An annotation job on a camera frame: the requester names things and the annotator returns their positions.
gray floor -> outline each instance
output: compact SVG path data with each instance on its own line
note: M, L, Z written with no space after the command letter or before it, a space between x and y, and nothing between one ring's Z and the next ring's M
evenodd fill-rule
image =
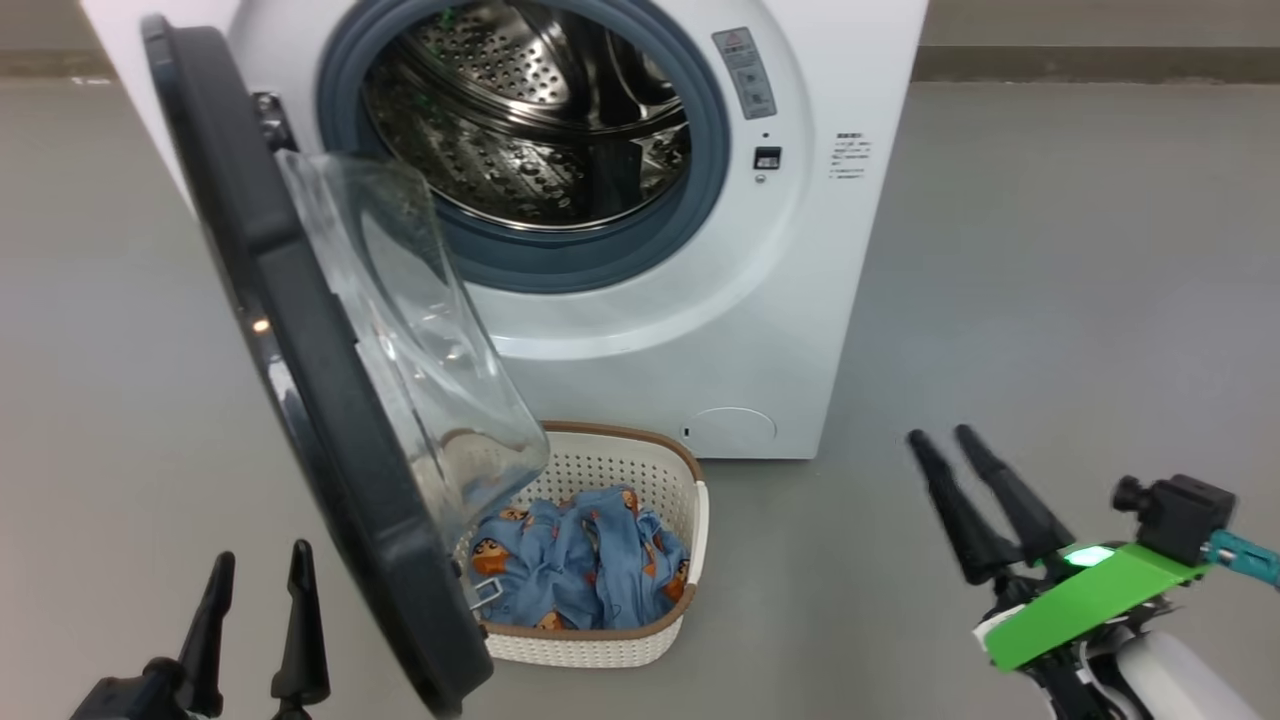
M1084 538L1125 473L1240 492L1280 544L1280 91L918 86L822 456L714 464L671 653L503 664L474 717L1037 717L986 666L901 447L961 420ZM317 541L326 717L422 716L333 556L177 193L116 88L0 87L0 715L64 717L178 650L239 555L228 717L266 717L289 541ZM1233 577L1164 624L1280 716L1280 603Z

warning label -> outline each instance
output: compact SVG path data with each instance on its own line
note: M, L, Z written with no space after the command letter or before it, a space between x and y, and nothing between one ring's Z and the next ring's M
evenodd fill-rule
M773 87L764 72L760 53L755 49L751 31L745 27L726 29L713 35L712 40L724 59L730 77L733 78L737 99L742 104L742 115L749 120L777 115Z
M872 141L860 132L837 132L831 147L827 177L831 179L859 179L867 174L872 159Z

white plastic basket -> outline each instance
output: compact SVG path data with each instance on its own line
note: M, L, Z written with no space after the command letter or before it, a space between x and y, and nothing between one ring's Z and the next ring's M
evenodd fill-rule
M585 423L545 423L552 457L513 506L538 498L558 502L585 489L625 483L689 548L689 580L676 607L635 630L540 630L484 623L489 652L502 660L557 667L636 667L662 657L676 642L685 610L698 593L707 555L707 483L698 460L675 441L641 430ZM458 544L468 561L471 533Z

blue clothing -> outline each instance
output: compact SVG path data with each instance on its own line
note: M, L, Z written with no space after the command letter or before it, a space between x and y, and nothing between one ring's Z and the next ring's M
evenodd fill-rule
M669 612L689 555L635 491L581 492L564 506L538 500L480 523L471 577L498 577L492 623L548 629L634 629Z

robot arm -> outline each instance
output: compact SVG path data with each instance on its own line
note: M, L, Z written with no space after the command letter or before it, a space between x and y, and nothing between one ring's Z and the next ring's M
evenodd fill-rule
M214 561L205 594L187 632L178 660L157 657L136 678L102 678L93 685L70 720L188 720L218 717L223 696L218 669L223 644L223 618L232 606L236 556L223 552ZM329 667L320 625L311 546L293 544L289 566L293 610L284 642L280 671L271 679L271 697L280 701L273 720L310 720L305 707L329 697Z
M1018 547L977 512L928 436L908 436L965 579L992 583L995 607L974 634L1000 670L1032 678L1062 720L1258 719L1190 650L1144 629L1172 610L1165 592L1211 565L1277 584L1280 555L1226 530L1234 495L1185 475L1149 488L1124 478L1112 506L1138 514L1137 542L1065 552L1074 537L1012 469L972 428L956 428L956 441ZM1015 573L1016 562L1043 577Z

